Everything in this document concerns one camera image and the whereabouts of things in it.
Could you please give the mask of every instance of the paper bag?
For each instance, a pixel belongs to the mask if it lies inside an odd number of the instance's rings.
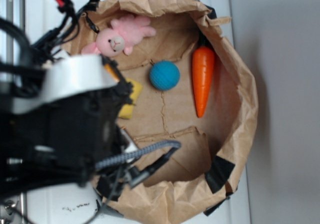
[[[119,120],[139,147],[162,139],[182,143],[172,159],[145,183],[126,187],[109,205],[141,223],[182,223],[222,202],[237,189],[256,131],[258,99],[255,79],[219,25],[230,18],[211,20],[211,12],[196,0],[105,0],[89,19],[100,29],[127,13],[151,18],[157,31],[134,46],[130,56],[114,59],[125,77],[142,83],[131,120]],[[217,61],[207,110],[197,118],[192,90],[191,56],[201,30],[212,44]],[[80,19],[79,36],[64,48],[70,54],[95,41],[96,33]],[[169,91],[149,81],[152,63],[173,61],[180,81]],[[139,160],[152,163],[166,150]]]

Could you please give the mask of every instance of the white wall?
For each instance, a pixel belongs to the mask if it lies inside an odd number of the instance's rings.
[[[260,98],[247,162],[252,224],[320,223],[320,0],[231,6]]]

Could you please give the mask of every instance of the pink stuffed bunny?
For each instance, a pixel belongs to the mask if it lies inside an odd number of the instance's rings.
[[[94,43],[85,46],[81,54],[103,54],[113,57],[120,52],[130,55],[134,45],[144,37],[155,36],[156,30],[150,27],[150,18],[125,15],[118,20],[111,20],[111,28],[100,31]]]

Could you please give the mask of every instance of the knitted ball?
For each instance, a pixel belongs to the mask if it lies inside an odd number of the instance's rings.
[[[151,68],[149,77],[153,86],[164,91],[177,85],[180,79],[180,72],[174,63],[160,61]]]

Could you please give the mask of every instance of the orange carrot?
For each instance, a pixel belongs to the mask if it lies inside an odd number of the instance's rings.
[[[204,46],[204,41],[198,49],[193,53],[192,60],[192,82],[195,107],[197,116],[203,117],[207,106],[210,86],[214,75],[214,57],[215,53],[212,49]]]

